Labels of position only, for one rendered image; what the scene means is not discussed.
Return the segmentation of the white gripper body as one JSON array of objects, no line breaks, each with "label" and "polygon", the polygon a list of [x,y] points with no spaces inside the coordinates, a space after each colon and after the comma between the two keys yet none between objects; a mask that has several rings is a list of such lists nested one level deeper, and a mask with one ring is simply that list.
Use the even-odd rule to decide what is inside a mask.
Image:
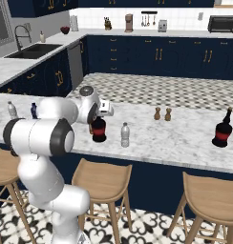
[{"label": "white gripper body", "polygon": [[114,108],[110,102],[102,102],[99,108],[99,113],[101,116],[113,116]]}]

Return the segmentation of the black red glass bottle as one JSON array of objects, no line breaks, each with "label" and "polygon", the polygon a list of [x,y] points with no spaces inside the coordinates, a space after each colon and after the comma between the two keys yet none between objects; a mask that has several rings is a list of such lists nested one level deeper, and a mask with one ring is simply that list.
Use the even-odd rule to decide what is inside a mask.
[{"label": "black red glass bottle", "polygon": [[220,148],[225,148],[227,146],[227,139],[232,133],[232,126],[230,125],[230,115],[232,113],[232,108],[227,109],[226,116],[222,120],[222,123],[219,123],[216,126],[215,137],[212,139],[212,143]]},{"label": "black red glass bottle", "polygon": [[95,142],[104,142],[106,140],[106,122],[98,116],[91,126],[93,131],[93,140]]}]

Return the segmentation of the clear plastic bottle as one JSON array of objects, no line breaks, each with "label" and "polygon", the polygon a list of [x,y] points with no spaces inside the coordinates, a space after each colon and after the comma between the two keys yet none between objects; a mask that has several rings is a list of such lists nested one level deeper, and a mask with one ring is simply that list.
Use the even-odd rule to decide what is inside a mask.
[{"label": "clear plastic bottle", "polygon": [[130,129],[126,122],[123,123],[121,128],[121,146],[127,148],[129,146]]},{"label": "clear plastic bottle", "polygon": [[9,111],[11,119],[16,119],[18,117],[17,110],[10,101],[8,102],[8,111]]}]

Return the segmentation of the grey dishwasher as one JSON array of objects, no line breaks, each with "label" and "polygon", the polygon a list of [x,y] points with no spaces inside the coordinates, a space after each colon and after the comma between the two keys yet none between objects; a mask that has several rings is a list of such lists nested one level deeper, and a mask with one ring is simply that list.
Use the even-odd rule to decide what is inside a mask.
[{"label": "grey dishwasher", "polygon": [[70,64],[70,72],[72,79],[72,86],[75,90],[83,81],[83,69],[81,61],[80,44],[78,42],[71,44],[68,48],[68,57]]}]

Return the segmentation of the navy base cupboards under sink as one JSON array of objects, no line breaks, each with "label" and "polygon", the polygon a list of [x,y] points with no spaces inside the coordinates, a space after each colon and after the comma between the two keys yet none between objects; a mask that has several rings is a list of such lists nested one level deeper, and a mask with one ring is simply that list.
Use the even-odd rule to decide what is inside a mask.
[{"label": "navy base cupboards under sink", "polygon": [[72,90],[66,50],[0,86],[1,93],[66,97]]}]

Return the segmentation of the wooden bar stool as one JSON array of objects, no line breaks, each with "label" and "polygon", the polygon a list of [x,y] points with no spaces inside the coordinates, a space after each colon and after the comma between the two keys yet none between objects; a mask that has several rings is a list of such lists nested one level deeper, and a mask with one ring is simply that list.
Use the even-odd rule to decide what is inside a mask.
[{"label": "wooden bar stool", "polygon": [[[185,233],[184,244],[192,244],[195,238],[233,244],[233,181],[182,173],[183,194],[172,223],[169,237],[182,216]],[[216,224],[212,236],[198,235],[203,221]]]},{"label": "wooden bar stool", "polygon": [[[132,166],[117,166],[109,163],[90,162],[82,158],[74,172],[72,184],[87,190],[90,194],[90,213],[84,213],[79,218],[79,227],[84,230],[85,218],[105,220],[112,224],[115,243],[120,244],[118,221],[127,217],[128,228],[132,230],[128,185]],[[98,214],[105,211],[94,210],[94,204],[107,204],[109,218]]]},{"label": "wooden bar stool", "polygon": [[29,204],[29,200],[26,197],[21,196],[17,186],[17,180],[19,179],[17,172],[18,164],[18,156],[13,156],[10,151],[2,150],[0,148],[0,187],[2,188],[0,191],[0,202],[12,203],[15,205],[32,244],[36,244],[27,218],[23,212],[25,207]]}]

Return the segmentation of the navy island panel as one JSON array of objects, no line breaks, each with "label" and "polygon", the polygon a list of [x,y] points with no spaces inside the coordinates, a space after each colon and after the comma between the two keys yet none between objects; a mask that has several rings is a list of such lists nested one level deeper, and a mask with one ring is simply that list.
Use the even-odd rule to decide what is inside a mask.
[{"label": "navy island panel", "polygon": [[77,145],[73,151],[53,156],[51,161],[67,183],[72,181],[79,161],[132,165],[129,184],[133,209],[173,214],[183,192],[182,174],[233,180],[233,146],[217,148],[174,145],[139,146],[132,143],[123,148],[118,142]]}]

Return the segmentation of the navy base cupboards long run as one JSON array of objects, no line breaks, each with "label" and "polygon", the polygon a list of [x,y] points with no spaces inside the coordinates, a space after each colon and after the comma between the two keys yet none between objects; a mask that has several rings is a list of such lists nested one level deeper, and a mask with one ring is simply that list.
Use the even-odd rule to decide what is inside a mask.
[{"label": "navy base cupboards long run", "polygon": [[233,39],[87,35],[80,51],[85,74],[233,80]]}]

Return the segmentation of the white canister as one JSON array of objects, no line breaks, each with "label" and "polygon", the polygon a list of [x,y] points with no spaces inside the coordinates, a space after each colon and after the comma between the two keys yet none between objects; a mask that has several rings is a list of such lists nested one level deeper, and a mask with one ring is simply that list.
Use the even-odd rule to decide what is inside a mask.
[{"label": "white canister", "polygon": [[77,16],[72,15],[70,17],[70,24],[71,24],[71,30],[72,31],[78,31],[78,23],[77,23]]}]

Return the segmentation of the black sink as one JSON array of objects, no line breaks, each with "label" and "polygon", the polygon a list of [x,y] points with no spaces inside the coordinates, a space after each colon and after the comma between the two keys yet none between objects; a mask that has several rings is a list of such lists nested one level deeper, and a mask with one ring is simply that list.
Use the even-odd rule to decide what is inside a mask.
[{"label": "black sink", "polygon": [[39,59],[42,57],[52,56],[55,51],[61,48],[56,44],[34,44],[21,51],[7,55],[7,58],[14,59]]}]

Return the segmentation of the window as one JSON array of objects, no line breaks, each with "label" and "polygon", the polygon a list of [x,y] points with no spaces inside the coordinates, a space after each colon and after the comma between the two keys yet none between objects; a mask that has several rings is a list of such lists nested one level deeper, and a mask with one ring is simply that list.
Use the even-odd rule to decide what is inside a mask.
[{"label": "window", "polygon": [[7,15],[7,10],[2,0],[0,0],[0,46],[12,41],[11,25]]}]

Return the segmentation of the black toaster oven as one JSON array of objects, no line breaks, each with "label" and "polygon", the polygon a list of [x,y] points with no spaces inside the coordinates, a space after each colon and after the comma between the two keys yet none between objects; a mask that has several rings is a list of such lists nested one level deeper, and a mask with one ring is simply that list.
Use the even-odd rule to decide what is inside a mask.
[{"label": "black toaster oven", "polygon": [[211,15],[207,29],[209,32],[233,33],[233,15]]}]

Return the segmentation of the rail with hanging tools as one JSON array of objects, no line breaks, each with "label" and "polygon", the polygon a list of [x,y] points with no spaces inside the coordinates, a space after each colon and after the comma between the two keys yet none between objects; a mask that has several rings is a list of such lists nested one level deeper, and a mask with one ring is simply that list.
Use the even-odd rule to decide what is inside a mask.
[{"label": "rail with hanging tools", "polygon": [[143,27],[155,26],[157,14],[156,11],[144,10],[141,13],[141,25]]}]

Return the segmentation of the navy wall cupboards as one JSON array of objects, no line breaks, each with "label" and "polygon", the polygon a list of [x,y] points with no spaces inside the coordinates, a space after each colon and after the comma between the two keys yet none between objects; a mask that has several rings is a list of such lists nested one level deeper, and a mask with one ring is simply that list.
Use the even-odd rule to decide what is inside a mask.
[{"label": "navy wall cupboards", "polygon": [[12,17],[39,17],[76,8],[212,8],[215,0],[8,0]]}]

